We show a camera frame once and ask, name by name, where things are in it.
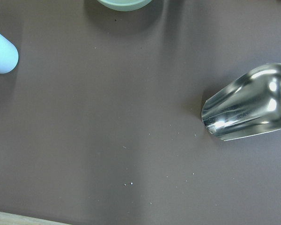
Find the light blue plastic cup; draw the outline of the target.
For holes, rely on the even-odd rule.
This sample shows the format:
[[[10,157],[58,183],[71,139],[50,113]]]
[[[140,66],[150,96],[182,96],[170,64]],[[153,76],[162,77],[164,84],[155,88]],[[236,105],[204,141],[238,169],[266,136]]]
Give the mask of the light blue plastic cup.
[[[0,74],[12,71],[19,60],[17,48],[0,34]]]

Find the shiny metal scoop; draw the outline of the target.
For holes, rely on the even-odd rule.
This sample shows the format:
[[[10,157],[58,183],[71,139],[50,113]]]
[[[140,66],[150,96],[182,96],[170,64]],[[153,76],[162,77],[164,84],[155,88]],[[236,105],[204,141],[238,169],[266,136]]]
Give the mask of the shiny metal scoop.
[[[281,63],[256,67],[207,99],[207,131],[230,141],[281,130]]]

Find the mint green bowl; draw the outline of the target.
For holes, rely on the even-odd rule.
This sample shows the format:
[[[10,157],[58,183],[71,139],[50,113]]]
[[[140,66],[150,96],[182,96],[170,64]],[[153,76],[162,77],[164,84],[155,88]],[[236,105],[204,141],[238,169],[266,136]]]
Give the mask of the mint green bowl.
[[[99,3],[107,8],[122,12],[140,9],[151,1],[152,0],[98,0]]]

